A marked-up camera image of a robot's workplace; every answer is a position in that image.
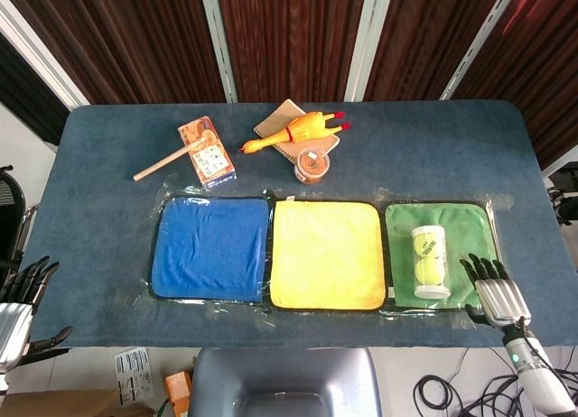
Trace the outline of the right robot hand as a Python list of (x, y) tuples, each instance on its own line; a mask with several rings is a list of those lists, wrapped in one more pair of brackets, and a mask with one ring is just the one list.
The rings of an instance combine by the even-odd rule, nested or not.
[(517, 284), (503, 263), (469, 254), (460, 264), (466, 272), (480, 301), (479, 306), (465, 305), (470, 319), (479, 325), (503, 330), (510, 326), (526, 328), (531, 313)]

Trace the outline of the orange printed carton box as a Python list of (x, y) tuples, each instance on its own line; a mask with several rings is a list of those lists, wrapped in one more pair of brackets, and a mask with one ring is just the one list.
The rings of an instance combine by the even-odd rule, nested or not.
[(193, 168), (205, 190), (237, 178), (235, 167), (212, 121), (203, 116), (178, 128)]

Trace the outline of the small snack cup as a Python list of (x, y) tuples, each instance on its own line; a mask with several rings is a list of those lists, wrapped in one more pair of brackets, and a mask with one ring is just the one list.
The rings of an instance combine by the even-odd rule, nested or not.
[(330, 165), (327, 153), (319, 149), (306, 148), (296, 158), (294, 175), (299, 182), (313, 185), (321, 181)]

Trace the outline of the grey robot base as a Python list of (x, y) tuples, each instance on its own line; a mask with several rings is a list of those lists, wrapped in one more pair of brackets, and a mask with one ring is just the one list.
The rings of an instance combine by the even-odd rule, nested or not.
[(204, 348), (188, 417), (382, 417), (366, 348)]

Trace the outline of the yellow rubber chicken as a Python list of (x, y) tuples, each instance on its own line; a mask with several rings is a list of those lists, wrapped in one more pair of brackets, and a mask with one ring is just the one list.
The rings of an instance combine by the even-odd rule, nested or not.
[(345, 122), (334, 127), (327, 127), (326, 122), (336, 118), (343, 118), (343, 112), (323, 114), (322, 112), (310, 112), (296, 117), (282, 130), (260, 140), (250, 140), (243, 144), (240, 151), (245, 154), (256, 153), (268, 146), (279, 143), (302, 143), (309, 140), (322, 139), (340, 131), (351, 128), (350, 122)]

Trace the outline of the wooden stick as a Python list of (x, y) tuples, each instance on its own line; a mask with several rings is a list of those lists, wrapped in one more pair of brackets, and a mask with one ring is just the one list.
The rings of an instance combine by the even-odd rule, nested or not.
[(160, 160), (159, 162), (156, 162), (155, 164), (149, 166), (148, 168), (140, 171), (139, 173), (135, 174), (133, 176), (133, 180), (134, 181), (140, 181), (141, 179), (145, 178), (146, 176), (154, 173), (155, 171), (158, 171), (159, 169), (161, 169), (162, 167), (166, 166), (167, 164), (177, 160), (178, 158), (180, 158), (181, 156), (183, 156), (184, 154), (189, 153), (190, 151), (192, 151), (195, 147), (203, 144), (206, 141), (206, 139), (204, 137), (202, 137), (200, 140), (195, 141), (191, 144), (186, 144), (184, 145), (181, 149), (175, 151), (174, 153), (171, 153), (170, 155), (164, 157), (162, 160)]

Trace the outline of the blue cloth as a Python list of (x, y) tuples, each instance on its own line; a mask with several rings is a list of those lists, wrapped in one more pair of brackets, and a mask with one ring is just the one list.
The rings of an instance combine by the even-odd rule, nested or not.
[(165, 299), (261, 302), (268, 224), (265, 199), (169, 200), (157, 232), (153, 293)]

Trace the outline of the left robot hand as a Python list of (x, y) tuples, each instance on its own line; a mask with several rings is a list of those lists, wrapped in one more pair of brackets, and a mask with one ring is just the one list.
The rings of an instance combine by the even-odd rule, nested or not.
[(60, 266), (49, 261), (45, 256), (18, 273), (10, 273), (0, 288), (0, 375), (56, 348), (72, 332), (72, 326), (67, 326), (52, 337), (30, 341), (33, 318)]

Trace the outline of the black office chair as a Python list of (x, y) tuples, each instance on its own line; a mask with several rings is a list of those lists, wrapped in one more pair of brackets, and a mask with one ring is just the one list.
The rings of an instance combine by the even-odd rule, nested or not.
[(0, 289), (18, 272), (24, 246), (38, 210), (28, 206), (20, 184), (10, 174), (13, 165), (0, 167)]

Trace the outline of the blue table cover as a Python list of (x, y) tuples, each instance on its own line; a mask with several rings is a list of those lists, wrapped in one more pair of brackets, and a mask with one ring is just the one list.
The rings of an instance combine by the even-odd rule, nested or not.
[(525, 121), (501, 100), (342, 103), (351, 129), (331, 167), (305, 186), (277, 150), (240, 146), (270, 104), (88, 106), (72, 111), (35, 218), (24, 261), (59, 263), (33, 319), (32, 339), (72, 327), (70, 347), (491, 347), (488, 327), (457, 329), (449, 317), (388, 319), (378, 313), (294, 313), (156, 299), (147, 289), (165, 183), (192, 185), (180, 159), (142, 181), (134, 175), (181, 146), (180, 125), (207, 116), (237, 177), (220, 196), (363, 200), (490, 200), (499, 250), (545, 346), (578, 346), (578, 273), (568, 255)]

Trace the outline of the tennis ball tube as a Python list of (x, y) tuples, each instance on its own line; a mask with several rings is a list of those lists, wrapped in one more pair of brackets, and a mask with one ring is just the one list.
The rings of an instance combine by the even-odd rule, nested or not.
[(411, 232), (415, 297), (444, 300), (451, 295), (445, 230), (441, 226), (416, 227)]

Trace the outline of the white printed paper sheet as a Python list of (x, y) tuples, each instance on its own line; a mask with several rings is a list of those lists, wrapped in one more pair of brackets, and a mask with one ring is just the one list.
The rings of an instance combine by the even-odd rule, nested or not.
[(154, 396), (150, 359), (145, 347), (134, 347), (114, 358), (119, 402), (140, 403)]

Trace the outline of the green cloth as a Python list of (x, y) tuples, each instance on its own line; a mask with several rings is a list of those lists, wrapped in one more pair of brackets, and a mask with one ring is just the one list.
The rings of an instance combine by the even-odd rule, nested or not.
[(461, 264), (499, 257), (494, 214), (475, 202), (392, 203), (384, 211), (393, 300), (398, 308), (461, 310), (480, 304)]

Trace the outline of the cardboard box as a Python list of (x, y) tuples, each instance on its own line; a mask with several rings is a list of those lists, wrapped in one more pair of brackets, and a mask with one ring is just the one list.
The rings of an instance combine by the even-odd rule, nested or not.
[(117, 390), (59, 390), (9, 394), (0, 417), (154, 417), (139, 403), (122, 405)]

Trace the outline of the spiral notebook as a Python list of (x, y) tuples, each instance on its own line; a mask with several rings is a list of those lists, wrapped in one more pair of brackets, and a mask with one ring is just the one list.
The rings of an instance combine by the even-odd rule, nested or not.
[[(331, 114), (331, 118), (339, 117), (340, 112)], [(313, 148), (325, 153), (332, 151), (339, 143), (337, 130), (325, 126), (331, 119), (329, 115), (313, 111), (306, 113), (291, 99), (286, 99), (272, 114), (266, 117), (254, 129), (261, 139), (274, 137), (277, 143), (271, 144), (289, 162), (295, 163), (299, 153), (305, 148)], [(319, 127), (317, 137), (306, 136), (303, 128), (313, 123)]]

